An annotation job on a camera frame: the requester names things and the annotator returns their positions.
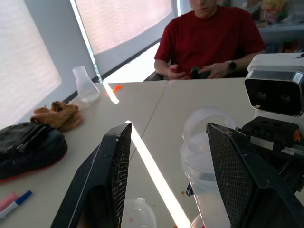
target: brown crumpled object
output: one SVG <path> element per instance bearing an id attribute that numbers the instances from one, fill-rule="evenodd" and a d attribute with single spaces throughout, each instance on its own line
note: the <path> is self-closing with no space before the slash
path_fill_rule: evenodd
<path id="1" fill-rule="evenodd" d="M 42 107 L 34 110 L 30 121 L 36 124 L 48 124 L 61 132 L 66 132 L 76 128 L 81 123 L 82 116 L 77 105 L 55 101 L 51 109 Z"/>

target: blue marker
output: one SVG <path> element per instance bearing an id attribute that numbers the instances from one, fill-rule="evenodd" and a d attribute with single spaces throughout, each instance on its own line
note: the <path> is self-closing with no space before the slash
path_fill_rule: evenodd
<path id="1" fill-rule="evenodd" d="M 12 202 L 7 206 L 2 212 L 0 212 L 0 220 L 4 219 L 8 214 L 10 214 L 14 209 L 19 207 L 30 195 L 32 192 L 28 190 L 22 196 L 20 196 L 16 201 Z"/>

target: game controller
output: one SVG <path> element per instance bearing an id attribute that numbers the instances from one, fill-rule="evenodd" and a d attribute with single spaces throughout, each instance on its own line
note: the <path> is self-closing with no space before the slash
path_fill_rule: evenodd
<path id="1" fill-rule="evenodd" d="M 199 74 L 200 68 L 198 66 L 192 67 L 191 69 L 191 79 L 207 79 L 211 72 L 207 71 L 202 74 Z"/>

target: red t-shirt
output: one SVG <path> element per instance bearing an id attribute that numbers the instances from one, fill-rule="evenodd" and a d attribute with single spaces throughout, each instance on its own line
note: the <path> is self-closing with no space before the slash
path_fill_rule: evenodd
<path id="1" fill-rule="evenodd" d="M 218 6 L 207 19 L 194 11 L 173 19 L 165 28 L 155 59 L 173 60 L 181 72 L 192 67 L 242 58 L 265 49 L 249 13 L 236 7 Z"/>

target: black bag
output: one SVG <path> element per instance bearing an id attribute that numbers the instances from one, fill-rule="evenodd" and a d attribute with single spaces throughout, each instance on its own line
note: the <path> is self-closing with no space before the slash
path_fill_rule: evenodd
<path id="1" fill-rule="evenodd" d="M 67 152 L 64 135 L 49 125 L 20 123 L 0 131 L 0 182 L 59 161 Z"/>

